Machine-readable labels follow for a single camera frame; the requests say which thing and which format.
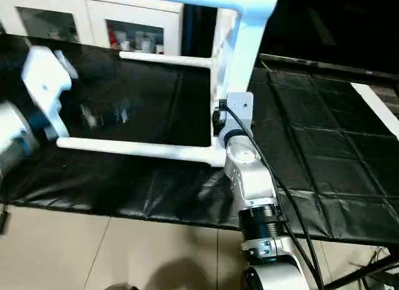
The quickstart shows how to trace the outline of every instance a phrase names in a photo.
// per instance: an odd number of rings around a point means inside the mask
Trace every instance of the cabinet door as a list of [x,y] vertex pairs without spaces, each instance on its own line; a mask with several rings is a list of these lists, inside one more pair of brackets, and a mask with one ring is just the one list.
[[165,55],[180,55],[180,13],[92,0],[87,6],[97,46],[127,50],[124,42],[130,51],[155,53],[161,45]]
[[94,45],[84,0],[0,0],[9,34]]

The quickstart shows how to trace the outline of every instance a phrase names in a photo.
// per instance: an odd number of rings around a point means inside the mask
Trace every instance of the wire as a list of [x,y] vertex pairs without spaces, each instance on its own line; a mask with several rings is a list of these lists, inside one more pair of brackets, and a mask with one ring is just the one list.
[[0,214],[7,211],[7,205],[8,205],[8,192],[7,192],[7,188],[3,186],[3,175],[0,170],[0,190],[2,190],[2,189],[4,189],[4,198],[3,198],[3,203],[2,203]]
[[381,254],[381,252],[383,252],[385,256],[389,256],[389,255],[390,255],[389,252],[386,252],[386,251],[385,251],[385,249],[387,249],[387,248],[385,248],[385,247],[383,247],[383,246],[378,246],[377,249],[378,249],[378,251],[377,251],[377,256],[376,256],[376,258],[375,258],[376,261],[378,261],[378,260],[380,259],[380,254]]
[[371,290],[370,286],[367,284],[366,278],[362,278],[362,282],[365,290]]
[[238,125],[244,130],[245,134],[248,136],[248,138],[251,141],[252,145],[255,147],[255,149],[257,150],[258,154],[261,156],[262,163],[267,168],[267,170],[269,170],[269,172],[271,173],[272,183],[273,183],[274,189],[276,189],[276,197],[277,197],[277,201],[279,202],[279,205],[282,206],[280,198],[279,198],[279,194],[277,192],[276,179],[278,180],[281,188],[283,189],[284,193],[288,197],[288,200],[290,201],[290,203],[291,203],[291,205],[292,205],[292,207],[293,207],[293,209],[294,209],[294,211],[295,211],[295,213],[296,213],[296,215],[298,217],[300,226],[302,227],[302,230],[303,230],[303,232],[305,234],[306,242],[307,242],[307,245],[308,245],[309,251],[310,251],[310,256],[312,257],[312,260],[313,260],[313,266],[312,266],[309,258],[307,257],[303,247],[300,245],[300,243],[298,242],[298,239],[295,237],[295,235],[294,235],[293,231],[291,230],[290,226],[286,222],[285,222],[284,226],[286,227],[286,230],[287,230],[289,236],[291,237],[292,241],[294,242],[295,246],[297,247],[299,253],[301,254],[303,259],[305,260],[305,263],[306,263],[307,267],[309,268],[310,272],[312,273],[313,278],[314,278],[314,280],[315,280],[315,282],[317,284],[317,287],[320,290],[323,290],[324,289],[324,282],[323,282],[323,277],[322,277],[322,274],[321,274],[319,262],[317,260],[316,252],[314,250],[313,243],[312,243],[312,240],[311,240],[310,235],[309,235],[309,231],[307,230],[304,218],[302,216],[302,213],[299,210],[299,207],[298,207],[297,203],[295,202],[294,198],[292,197],[292,195],[289,192],[289,190],[287,189],[287,187],[281,182],[280,179],[278,179],[276,174],[273,172],[270,164],[266,160],[266,157],[262,153],[261,148],[259,148],[259,145],[257,145],[254,137],[252,136],[251,131],[247,127],[245,127],[243,121],[226,104],[224,104],[221,108],[222,108],[222,110],[225,110],[225,111],[230,113],[230,115],[235,119],[235,121],[238,123]]

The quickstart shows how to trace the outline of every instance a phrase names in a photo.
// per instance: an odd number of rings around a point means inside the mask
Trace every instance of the white pipe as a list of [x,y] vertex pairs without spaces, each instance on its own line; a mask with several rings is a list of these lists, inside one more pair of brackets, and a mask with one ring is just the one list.
[[217,145],[212,147],[188,147],[183,145],[60,137],[57,139],[57,146],[76,150],[205,162],[212,167],[224,167],[226,160],[226,150]]
[[119,57],[122,59],[142,60],[149,62],[161,62],[163,64],[189,65],[192,67],[212,66],[211,58],[190,57],[190,56],[169,56],[162,54],[134,53],[128,51],[120,51]]
[[362,96],[364,101],[370,106],[389,131],[399,140],[399,120],[393,115],[391,110],[381,101],[370,86],[359,83],[351,83],[351,85],[358,94]]

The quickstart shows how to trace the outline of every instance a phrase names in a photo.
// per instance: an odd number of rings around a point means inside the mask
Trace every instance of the black cable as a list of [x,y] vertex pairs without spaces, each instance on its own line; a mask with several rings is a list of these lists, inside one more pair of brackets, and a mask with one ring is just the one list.
[[366,278],[362,278],[362,282],[365,290],[371,290],[370,286],[367,284]]
[[[280,199],[279,199],[279,194],[278,194],[278,192],[277,192],[277,185],[276,185],[276,178],[277,178],[277,176],[276,176],[276,174],[273,172],[273,170],[272,170],[270,164],[267,162],[266,157],[265,157],[264,154],[262,153],[261,148],[259,148],[259,145],[257,145],[257,143],[256,143],[256,141],[255,141],[255,139],[254,139],[254,137],[252,136],[251,131],[250,131],[247,127],[245,127],[245,125],[244,125],[244,123],[241,121],[241,119],[240,119],[240,118],[239,118],[226,104],[222,105],[222,106],[221,106],[221,109],[222,109],[222,110],[225,110],[225,111],[227,111],[227,112],[230,113],[230,115],[235,119],[235,121],[238,123],[238,125],[244,130],[245,134],[248,136],[248,138],[249,138],[249,140],[251,141],[252,145],[255,147],[255,149],[257,150],[258,154],[261,156],[261,161],[262,161],[262,163],[263,163],[264,166],[267,168],[267,170],[269,170],[269,172],[271,173],[272,183],[273,183],[274,189],[276,190],[276,197],[277,197],[277,200],[278,200],[278,202],[279,202],[279,204],[280,204],[280,207],[281,207],[282,205],[281,205],[281,201],[280,201]],[[318,287],[320,290],[323,290],[323,288],[324,288],[324,282],[323,282],[323,277],[322,277],[322,274],[321,274],[319,262],[318,262],[318,260],[317,260],[317,256],[316,256],[316,253],[315,253],[315,250],[314,250],[314,247],[313,247],[313,243],[312,243],[312,240],[311,240],[311,238],[310,238],[309,231],[307,230],[307,227],[306,227],[306,225],[305,225],[305,221],[304,221],[304,218],[303,218],[303,216],[302,216],[302,213],[300,212],[297,203],[295,202],[294,198],[292,197],[292,195],[291,195],[291,193],[289,192],[289,190],[287,189],[287,187],[280,181],[280,179],[277,178],[277,180],[278,180],[278,182],[279,182],[281,188],[283,189],[284,193],[285,193],[286,196],[288,197],[288,200],[290,201],[290,203],[291,203],[291,205],[292,205],[292,207],[293,207],[293,209],[294,209],[294,211],[295,211],[295,213],[296,213],[296,215],[297,215],[297,217],[298,217],[299,223],[300,223],[300,225],[301,225],[301,227],[302,227],[302,230],[303,230],[303,232],[304,232],[304,234],[305,234],[306,242],[307,242],[307,245],[308,245],[308,247],[309,247],[310,256],[312,257],[314,267],[313,267],[312,264],[310,263],[309,258],[307,257],[307,255],[306,255],[306,253],[305,253],[303,247],[302,247],[302,246],[300,245],[300,243],[298,242],[298,240],[297,240],[297,238],[295,237],[294,233],[292,232],[291,228],[290,228],[289,225],[286,223],[286,224],[285,224],[286,229],[288,228],[288,229],[287,229],[287,232],[288,232],[289,236],[291,237],[292,241],[294,242],[295,246],[297,247],[299,253],[301,254],[301,256],[303,257],[303,259],[305,260],[306,265],[309,267],[309,270],[310,270],[310,272],[312,273],[313,278],[315,279],[315,282],[316,282],[316,284],[317,284],[317,287]]]
[[379,259],[380,259],[380,253],[381,253],[382,251],[385,253],[385,255],[389,255],[389,254],[390,254],[390,253],[385,252],[384,249],[385,249],[385,248],[384,248],[383,246],[380,246],[380,247],[378,248],[377,256],[376,256],[376,258],[375,258],[376,261],[379,261]]
[[7,194],[7,188],[3,186],[3,177],[0,172],[0,190],[4,189],[4,200],[2,204],[2,208],[0,211],[0,236],[2,236],[6,232],[7,228],[7,222],[9,219],[9,213],[7,211],[8,209],[8,194]]

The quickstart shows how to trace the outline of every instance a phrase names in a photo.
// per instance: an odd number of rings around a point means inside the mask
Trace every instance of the cylindrical motor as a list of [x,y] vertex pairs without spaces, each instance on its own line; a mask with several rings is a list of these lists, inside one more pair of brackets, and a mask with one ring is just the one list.
[[38,146],[22,113],[9,103],[0,104],[0,180]]
[[245,241],[286,235],[274,205],[249,208],[238,214]]

